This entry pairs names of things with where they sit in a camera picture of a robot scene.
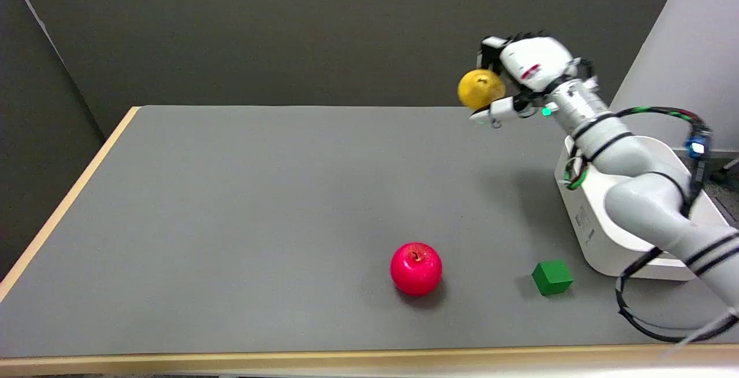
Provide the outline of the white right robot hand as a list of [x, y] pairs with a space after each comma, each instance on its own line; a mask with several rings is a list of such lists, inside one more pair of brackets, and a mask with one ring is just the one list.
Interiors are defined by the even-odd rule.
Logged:
[[502, 123], [535, 115], [539, 102], [558, 84], [578, 75], [580, 60], [545, 33], [519, 33], [512, 37], [488, 36], [480, 41], [477, 68], [506, 78], [518, 92], [512, 96], [484, 96], [470, 120], [501, 128]]

